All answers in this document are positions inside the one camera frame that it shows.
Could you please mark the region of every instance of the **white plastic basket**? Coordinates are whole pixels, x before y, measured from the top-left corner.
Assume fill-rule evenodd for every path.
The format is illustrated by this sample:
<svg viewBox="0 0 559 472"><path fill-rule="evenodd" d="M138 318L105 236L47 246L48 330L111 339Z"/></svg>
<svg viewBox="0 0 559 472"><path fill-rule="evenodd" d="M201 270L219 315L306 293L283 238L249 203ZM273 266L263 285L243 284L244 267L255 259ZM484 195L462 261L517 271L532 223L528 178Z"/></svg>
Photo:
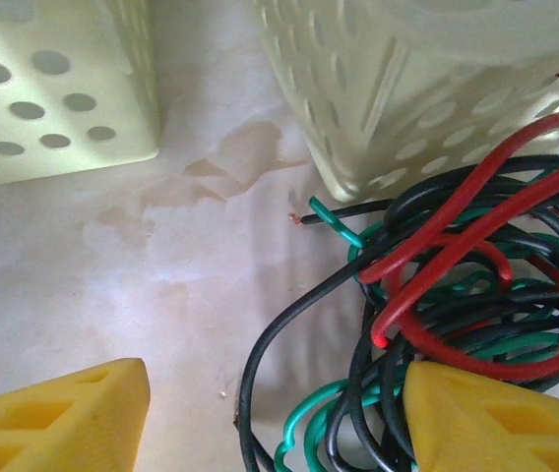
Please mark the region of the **white plastic basket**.
<svg viewBox="0 0 559 472"><path fill-rule="evenodd" d="M147 0L0 0L0 183L157 154Z"/></svg>
<svg viewBox="0 0 559 472"><path fill-rule="evenodd" d="M477 162L559 111L553 0L254 0L314 160L341 201ZM529 145L549 151L559 132Z"/></svg>

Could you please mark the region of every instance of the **yellow triangular block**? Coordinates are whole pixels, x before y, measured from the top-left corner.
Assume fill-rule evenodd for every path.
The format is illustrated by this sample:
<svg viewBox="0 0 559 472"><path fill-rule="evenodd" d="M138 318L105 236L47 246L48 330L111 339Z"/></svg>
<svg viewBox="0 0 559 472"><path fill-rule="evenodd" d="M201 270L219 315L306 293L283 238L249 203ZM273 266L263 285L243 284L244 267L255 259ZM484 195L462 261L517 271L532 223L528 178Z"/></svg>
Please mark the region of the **yellow triangular block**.
<svg viewBox="0 0 559 472"><path fill-rule="evenodd" d="M421 472L559 472L559 399L411 363L404 411Z"/></svg>
<svg viewBox="0 0 559 472"><path fill-rule="evenodd" d="M131 471L149 400L141 359L0 395L0 472Z"/></svg>

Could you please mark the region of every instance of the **marble surface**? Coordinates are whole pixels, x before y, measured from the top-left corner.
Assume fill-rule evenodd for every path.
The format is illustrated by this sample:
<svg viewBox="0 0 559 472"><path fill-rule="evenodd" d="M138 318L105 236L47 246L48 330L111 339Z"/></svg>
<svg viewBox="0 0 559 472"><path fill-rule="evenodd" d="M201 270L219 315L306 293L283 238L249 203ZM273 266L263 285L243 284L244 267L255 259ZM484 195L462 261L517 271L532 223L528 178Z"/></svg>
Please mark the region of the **marble surface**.
<svg viewBox="0 0 559 472"><path fill-rule="evenodd" d="M287 217L327 192L247 1L151 8L160 156L0 186L0 392L142 357L153 393L136 470L237 471L249 350L345 244ZM254 405L268 448L298 399L346 372L359 318L346 284L279 337Z"/></svg>

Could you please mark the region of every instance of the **perforated basket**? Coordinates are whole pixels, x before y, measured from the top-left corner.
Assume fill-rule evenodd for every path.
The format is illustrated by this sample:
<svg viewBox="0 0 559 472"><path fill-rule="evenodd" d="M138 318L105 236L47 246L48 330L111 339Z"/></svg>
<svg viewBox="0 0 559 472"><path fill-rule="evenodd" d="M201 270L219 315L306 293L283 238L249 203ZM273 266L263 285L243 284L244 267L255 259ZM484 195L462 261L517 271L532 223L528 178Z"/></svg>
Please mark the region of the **perforated basket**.
<svg viewBox="0 0 559 472"><path fill-rule="evenodd" d="M559 8L512 0L255 0L263 42L341 201L477 162L559 111ZM549 151L559 132L524 151Z"/></svg>
<svg viewBox="0 0 559 472"><path fill-rule="evenodd" d="M146 0L0 0L0 183L148 159Z"/></svg>

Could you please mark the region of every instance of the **tangled wires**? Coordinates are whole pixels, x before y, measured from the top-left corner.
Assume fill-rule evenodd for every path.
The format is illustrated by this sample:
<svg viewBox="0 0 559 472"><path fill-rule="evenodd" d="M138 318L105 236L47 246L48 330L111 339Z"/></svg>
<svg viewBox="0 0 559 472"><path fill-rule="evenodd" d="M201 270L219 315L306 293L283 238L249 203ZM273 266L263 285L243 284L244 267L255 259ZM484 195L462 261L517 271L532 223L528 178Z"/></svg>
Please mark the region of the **tangled wires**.
<svg viewBox="0 0 559 472"><path fill-rule="evenodd" d="M363 470L339 452L337 437L345 415L377 470L410 470L414 457L401 389L405 369L418 354L538 391L559 383L559 155L507 160L531 139L557 127L559 113L518 131L477 166L429 178L394 200L335 212L312 202L317 215L302 222L330 223L351 245L348 263L284 310L251 351L236 420L246 470L260 470L259 463L270 471L289 470L283 458L294 446L297 422L326 399L306 428L310 470L326 470L318 455L320 442L335 470ZM531 182L510 176L523 171L542 174ZM340 221L382 210L382 220L360 234ZM555 234L528 233L510 222L523 214ZM417 268L404 281L402 269L411 262ZM479 270L443 284L449 270L464 265ZM512 267L534 276L514 277ZM271 457L251 431L251 396L262 356L291 320L353 276L366 302L348 377L298 405ZM475 293L479 281L485 288ZM400 332L389 339L393 325ZM384 353L374 357L372 345ZM379 438L365 418L370 408L384 425Z"/></svg>

